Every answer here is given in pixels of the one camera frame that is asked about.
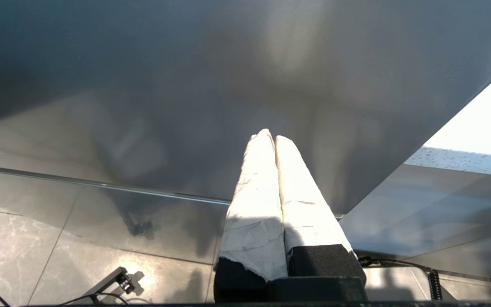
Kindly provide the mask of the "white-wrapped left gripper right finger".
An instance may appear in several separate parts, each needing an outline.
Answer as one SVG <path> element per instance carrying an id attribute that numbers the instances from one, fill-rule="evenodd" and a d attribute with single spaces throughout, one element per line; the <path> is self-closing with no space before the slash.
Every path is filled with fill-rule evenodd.
<path id="1" fill-rule="evenodd" d="M 275 153 L 291 277 L 367 278 L 297 146 L 277 136 Z"/>

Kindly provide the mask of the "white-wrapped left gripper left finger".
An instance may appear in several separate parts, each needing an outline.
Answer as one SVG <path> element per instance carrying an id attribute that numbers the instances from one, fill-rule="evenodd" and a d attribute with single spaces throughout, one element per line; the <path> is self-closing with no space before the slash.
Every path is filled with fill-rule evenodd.
<path id="1" fill-rule="evenodd" d="M 268 284 L 288 276 L 275 145 L 268 129 L 247 143 L 214 271 L 216 303 L 267 301 Z"/>

